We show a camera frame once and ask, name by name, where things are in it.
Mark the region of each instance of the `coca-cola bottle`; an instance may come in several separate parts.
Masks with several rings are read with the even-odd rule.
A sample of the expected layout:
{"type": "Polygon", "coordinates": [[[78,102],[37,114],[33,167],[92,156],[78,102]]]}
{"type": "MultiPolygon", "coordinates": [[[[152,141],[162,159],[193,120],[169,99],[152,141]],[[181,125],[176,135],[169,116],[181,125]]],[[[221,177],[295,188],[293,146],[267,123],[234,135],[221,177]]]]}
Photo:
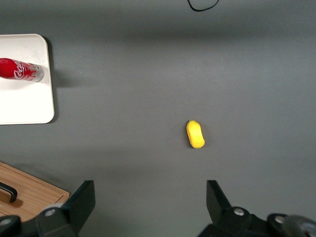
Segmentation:
{"type": "Polygon", "coordinates": [[[41,66],[9,58],[0,58],[0,77],[13,80],[40,81],[44,77],[41,66]]]}

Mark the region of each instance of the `yellow sponge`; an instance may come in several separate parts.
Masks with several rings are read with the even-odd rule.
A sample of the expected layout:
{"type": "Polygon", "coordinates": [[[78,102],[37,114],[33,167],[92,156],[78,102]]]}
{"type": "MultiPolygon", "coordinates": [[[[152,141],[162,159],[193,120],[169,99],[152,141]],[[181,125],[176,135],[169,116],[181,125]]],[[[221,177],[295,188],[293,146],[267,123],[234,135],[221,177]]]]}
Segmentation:
{"type": "Polygon", "coordinates": [[[191,120],[187,124],[187,133],[193,148],[201,148],[205,144],[205,140],[202,135],[201,126],[198,122],[191,120]]]}

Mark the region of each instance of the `white tray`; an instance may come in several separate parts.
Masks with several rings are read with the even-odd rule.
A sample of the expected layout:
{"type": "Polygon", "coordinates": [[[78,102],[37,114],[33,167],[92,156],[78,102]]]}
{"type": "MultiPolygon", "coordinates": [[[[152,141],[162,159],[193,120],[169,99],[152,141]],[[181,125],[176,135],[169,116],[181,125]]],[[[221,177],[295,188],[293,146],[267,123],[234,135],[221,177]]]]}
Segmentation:
{"type": "Polygon", "coordinates": [[[48,48],[36,34],[0,35],[0,58],[41,65],[39,82],[0,78],[0,124],[48,123],[54,117],[48,48]]]}

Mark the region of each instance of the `wooden tray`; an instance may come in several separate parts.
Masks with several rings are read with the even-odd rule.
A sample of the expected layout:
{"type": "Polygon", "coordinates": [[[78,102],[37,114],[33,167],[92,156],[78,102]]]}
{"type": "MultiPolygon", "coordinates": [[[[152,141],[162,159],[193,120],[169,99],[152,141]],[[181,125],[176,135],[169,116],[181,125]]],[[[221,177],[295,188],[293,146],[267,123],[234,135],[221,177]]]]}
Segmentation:
{"type": "Polygon", "coordinates": [[[68,192],[2,162],[0,182],[18,192],[16,201],[10,203],[10,194],[0,189],[0,217],[18,215],[22,222],[37,216],[48,205],[64,203],[69,197],[68,192]]]}

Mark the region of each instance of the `gray table surface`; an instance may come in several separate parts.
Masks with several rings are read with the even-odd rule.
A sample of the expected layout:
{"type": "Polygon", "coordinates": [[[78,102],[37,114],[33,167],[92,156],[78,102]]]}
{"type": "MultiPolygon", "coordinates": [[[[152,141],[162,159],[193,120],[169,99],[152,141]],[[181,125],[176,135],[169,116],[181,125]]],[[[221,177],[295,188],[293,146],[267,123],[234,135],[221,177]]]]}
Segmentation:
{"type": "Polygon", "coordinates": [[[312,0],[202,13],[186,0],[3,1],[1,34],[48,41],[55,118],[0,126],[0,160],[71,193],[93,179],[82,237],[197,236],[208,179],[260,218],[316,219],[315,12],[312,0]]]}

